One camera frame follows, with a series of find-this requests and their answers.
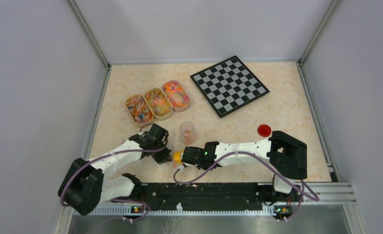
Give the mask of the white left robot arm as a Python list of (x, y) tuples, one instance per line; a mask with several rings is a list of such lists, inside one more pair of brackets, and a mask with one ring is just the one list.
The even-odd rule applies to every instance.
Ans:
[(126, 198), (142, 202), (141, 181), (133, 174), (111, 176), (126, 165), (151, 157), (157, 164), (172, 161), (167, 147), (169, 132), (157, 124), (129, 137), (120, 146), (90, 160), (75, 159), (60, 185), (58, 196), (63, 207), (87, 215), (102, 202)]

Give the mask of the clear glass jar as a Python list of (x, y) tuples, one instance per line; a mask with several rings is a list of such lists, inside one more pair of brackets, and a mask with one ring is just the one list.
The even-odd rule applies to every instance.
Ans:
[(191, 145), (195, 142), (194, 125), (191, 122), (183, 122), (180, 125), (180, 133), (184, 144)]

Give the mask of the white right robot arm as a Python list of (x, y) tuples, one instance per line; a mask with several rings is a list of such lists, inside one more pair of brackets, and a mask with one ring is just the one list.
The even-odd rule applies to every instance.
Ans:
[(260, 162), (275, 174), (270, 193), (277, 201), (290, 195), (294, 182), (307, 178), (307, 145), (282, 131), (273, 131), (269, 138), (253, 142), (212, 141), (204, 148), (189, 146), (173, 158), (185, 167), (202, 170)]

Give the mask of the yellow plastic scoop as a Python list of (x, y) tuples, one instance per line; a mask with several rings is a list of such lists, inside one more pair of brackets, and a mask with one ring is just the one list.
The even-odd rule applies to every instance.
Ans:
[(182, 164), (183, 153), (184, 153), (183, 151), (179, 151), (179, 152), (174, 153), (174, 155), (173, 155), (174, 162), (176, 162), (178, 164)]

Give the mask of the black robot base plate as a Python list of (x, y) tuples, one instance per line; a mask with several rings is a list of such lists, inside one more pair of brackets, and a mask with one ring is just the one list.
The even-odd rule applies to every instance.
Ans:
[(300, 195), (276, 192), (269, 183), (148, 183), (121, 199), (146, 203), (152, 211), (173, 211), (178, 204), (184, 211), (260, 211), (278, 202), (293, 205)]

